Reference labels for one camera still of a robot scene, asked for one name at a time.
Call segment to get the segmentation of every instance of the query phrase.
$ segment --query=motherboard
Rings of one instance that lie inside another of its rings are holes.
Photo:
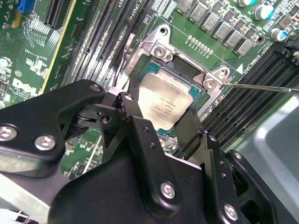
[[[135,77],[165,152],[181,155],[173,126],[189,106],[225,150],[289,96],[217,80],[294,87],[284,46],[298,29],[298,0],[0,0],[0,108],[80,79],[126,91]],[[66,178],[101,163],[101,136],[66,143]]]

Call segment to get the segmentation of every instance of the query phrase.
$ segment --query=electrolytic capacitor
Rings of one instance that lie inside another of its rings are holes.
[[[238,0],[239,6],[251,6],[256,3],[257,0]]]
[[[274,13],[273,6],[259,5],[254,10],[254,17],[257,20],[268,20]]]
[[[288,33],[278,28],[274,28],[270,32],[270,37],[278,42],[282,42],[288,37]]]

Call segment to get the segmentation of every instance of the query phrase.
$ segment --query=screw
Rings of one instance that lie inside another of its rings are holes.
[[[242,159],[242,157],[241,157],[241,155],[240,154],[238,154],[238,153],[234,153],[235,154],[235,157],[237,157],[237,159]]]
[[[39,150],[49,151],[49,150],[54,149],[54,147],[56,145],[56,142],[55,142],[55,140],[52,137],[46,136],[46,135],[42,135],[42,136],[38,137],[34,141],[34,145]]]
[[[128,99],[128,100],[133,100],[133,97],[131,97],[131,96],[128,95],[128,94],[125,95],[125,98]]]
[[[165,182],[161,184],[161,192],[168,199],[173,199],[176,196],[176,191],[173,186]]]
[[[238,214],[235,211],[234,207],[231,206],[230,204],[225,204],[224,205],[224,211],[231,220],[237,221],[238,220]]]
[[[158,46],[154,50],[154,56],[157,58],[163,58],[165,54],[166,54],[166,49],[163,47]]]
[[[171,60],[171,55],[166,56],[167,60]]]
[[[10,126],[0,126],[0,141],[10,141],[17,136],[18,132]]]
[[[208,87],[209,89],[213,88],[213,86],[214,86],[214,83],[213,83],[213,82],[208,82],[208,83],[207,83],[207,87]]]
[[[165,141],[161,138],[159,138],[159,142],[161,144],[161,147],[165,147]]]
[[[212,135],[210,135],[210,139],[212,139],[213,141],[217,141],[217,139]]]
[[[157,56],[161,57],[163,55],[164,51],[161,50],[157,50]]]
[[[94,91],[97,91],[99,92],[100,91],[100,88],[97,86],[97,85],[91,85],[90,88]]]

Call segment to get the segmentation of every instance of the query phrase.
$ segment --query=gray metal panel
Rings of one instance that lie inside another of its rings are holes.
[[[235,148],[299,222],[299,96]]]

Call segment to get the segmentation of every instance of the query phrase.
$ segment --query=blue connector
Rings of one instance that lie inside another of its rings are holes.
[[[35,0],[21,0],[18,10],[22,13],[31,13],[34,8]]]

